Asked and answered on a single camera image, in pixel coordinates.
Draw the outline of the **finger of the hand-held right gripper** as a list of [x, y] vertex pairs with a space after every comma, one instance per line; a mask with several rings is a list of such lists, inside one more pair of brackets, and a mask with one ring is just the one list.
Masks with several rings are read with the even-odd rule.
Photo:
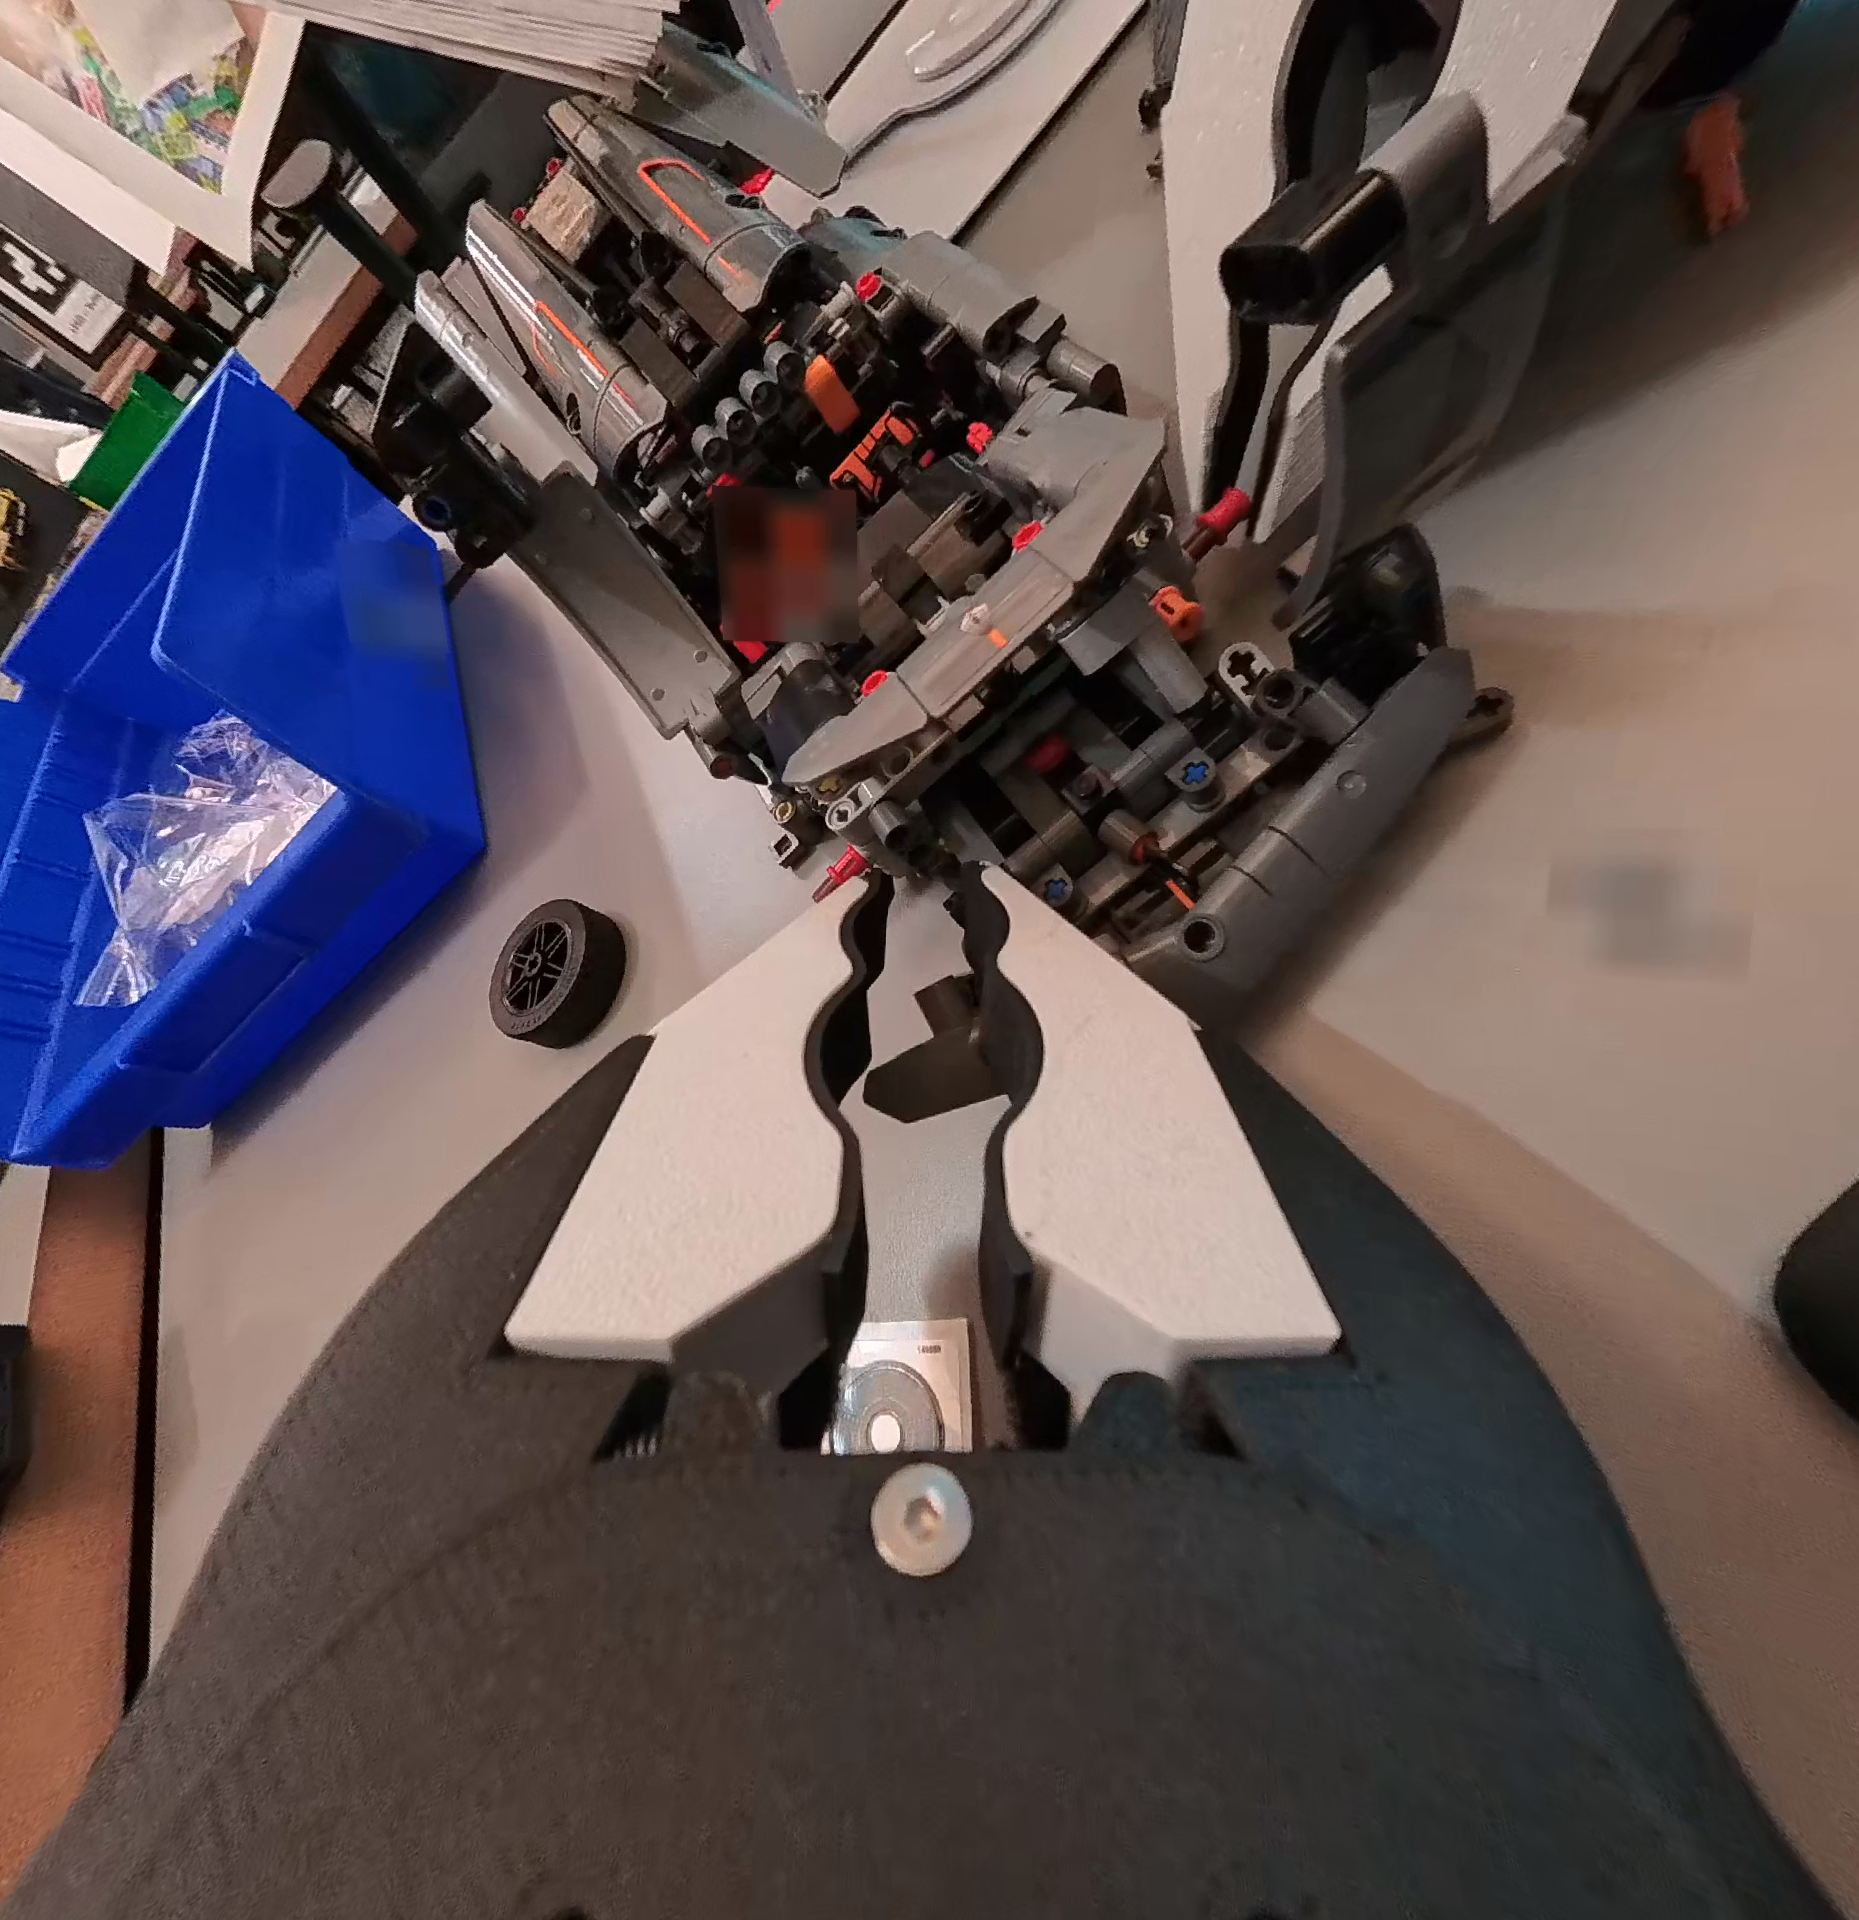
[[1595, 61], [1595, 4], [1292, 4], [1253, 217], [1253, 543], [1280, 629], [1493, 438]]
[[1309, 324], [1236, 347], [1226, 248], [1300, 178], [1347, 178], [1382, 57], [1372, 4], [1190, 1], [1165, 107], [1165, 238], [1183, 469], [1192, 508], [1229, 487], [1291, 517], [1322, 483]]

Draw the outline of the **blue plastic bin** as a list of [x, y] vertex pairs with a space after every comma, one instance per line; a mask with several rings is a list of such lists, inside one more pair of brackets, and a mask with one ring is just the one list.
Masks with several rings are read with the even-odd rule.
[[[240, 355], [5, 656], [0, 1158], [103, 1167], [221, 1114], [485, 852], [437, 542]], [[335, 792], [134, 1006], [88, 812], [241, 718]]]

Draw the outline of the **white card with silver disc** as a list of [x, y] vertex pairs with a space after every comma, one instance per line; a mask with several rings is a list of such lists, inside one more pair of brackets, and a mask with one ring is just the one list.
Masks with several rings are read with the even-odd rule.
[[865, 1321], [846, 1354], [821, 1453], [966, 1453], [972, 1447], [967, 1318]]

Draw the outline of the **colourful instruction booklet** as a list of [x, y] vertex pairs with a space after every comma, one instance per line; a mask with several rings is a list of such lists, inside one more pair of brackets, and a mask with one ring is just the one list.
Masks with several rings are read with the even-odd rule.
[[0, 1], [0, 168], [150, 269], [181, 238], [253, 267], [303, 35], [224, 1]]

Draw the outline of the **green box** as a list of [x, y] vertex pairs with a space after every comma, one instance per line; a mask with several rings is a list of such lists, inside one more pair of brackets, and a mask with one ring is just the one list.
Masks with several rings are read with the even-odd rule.
[[137, 372], [108, 424], [57, 455], [64, 490], [91, 508], [112, 508], [181, 420], [183, 404], [149, 372]]

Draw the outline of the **black lego tire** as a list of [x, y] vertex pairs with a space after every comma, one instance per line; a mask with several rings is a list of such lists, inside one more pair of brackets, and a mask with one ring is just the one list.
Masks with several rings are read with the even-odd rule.
[[628, 940], [612, 914], [575, 898], [545, 900], [498, 953], [486, 994], [492, 1022], [521, 1044], [583, 1044], [612, 1015], [627, 970]]

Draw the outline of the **black and grey lego piece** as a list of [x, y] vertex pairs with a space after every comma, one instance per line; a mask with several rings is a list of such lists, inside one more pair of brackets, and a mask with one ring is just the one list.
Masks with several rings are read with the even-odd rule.
[[1485, 220], [1485, 114], [1439, 92], [1352, 177], [1287, 188], [1223, 249], [1221, 288], [1243, 320], [1322, 322], [1375, 269], [1433, 269]]

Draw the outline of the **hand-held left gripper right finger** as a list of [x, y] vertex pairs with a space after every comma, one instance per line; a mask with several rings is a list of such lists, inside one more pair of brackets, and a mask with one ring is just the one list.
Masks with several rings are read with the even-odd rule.
[[981, 1273], [1018, 1386], [1332, 1354], [1339, 1316], [1196, 1022], [1001, 867], [967, 871], [990, 1137]]

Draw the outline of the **black angled lego piece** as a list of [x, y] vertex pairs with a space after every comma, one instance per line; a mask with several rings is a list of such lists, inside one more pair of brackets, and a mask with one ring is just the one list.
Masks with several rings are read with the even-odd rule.
[[870, 1111], [900, 1123], [958, 1113], [1003, 1096], [1001, 1076], [990, 1065], [981, 986], [974, 973], [946, 975], [917, 991], [930, 1037], [893, 1060], [870, 1065], [863, 1101]]

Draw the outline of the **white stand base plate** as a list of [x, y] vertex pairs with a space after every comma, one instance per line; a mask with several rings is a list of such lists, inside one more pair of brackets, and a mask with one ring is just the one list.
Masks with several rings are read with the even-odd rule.
[[896, 133], [1033, 82], [1064, 97], [1123, 37], [1139, 1], [903, 1], [827, 89], [846, 162]]

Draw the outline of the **orange lego pin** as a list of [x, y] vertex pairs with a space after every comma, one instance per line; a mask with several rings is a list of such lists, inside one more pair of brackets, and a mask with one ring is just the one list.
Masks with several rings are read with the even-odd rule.
[[1738, 228], [1750, 209], [1739, 97], [1720, 92], [1694, 109], [1684, 123], [1679, 154], [1701, 234], [1715, 241]]

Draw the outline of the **clear plastic parts bag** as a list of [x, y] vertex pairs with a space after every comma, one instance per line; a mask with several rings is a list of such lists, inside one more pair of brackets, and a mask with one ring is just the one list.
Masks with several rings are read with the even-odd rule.
[[152, 792], [86, 812], [110, 930], [78, 1006], [149, 998], [335, 797], [326, 777], [221, 712], [176, 744]]

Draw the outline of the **grey lego car model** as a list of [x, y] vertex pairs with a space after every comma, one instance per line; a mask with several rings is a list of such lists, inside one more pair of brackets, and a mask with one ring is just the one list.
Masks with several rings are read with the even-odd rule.
[[564, 264], [467, 209], [371, 448], [465, 571], [511, 554], [780, 858], [993, 862], [1190, 1012], [1278, 970], [1439, 760], [1501, 733], [1420, 531], [1271, 658], [1207, 637], [1165, 422], [1062, 309], [865, 208], [791, 226], [738, 163], [547, 110]]

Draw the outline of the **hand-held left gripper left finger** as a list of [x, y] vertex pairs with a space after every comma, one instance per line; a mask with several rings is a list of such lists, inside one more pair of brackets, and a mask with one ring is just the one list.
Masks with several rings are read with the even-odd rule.
[[510, 1351], [733, 1378], [784, 1437], [827, 1432], [868, 1284], [843, 1099], [872, 1061], [889, 906], [887, 877], [846, 881], [630, 1048]]

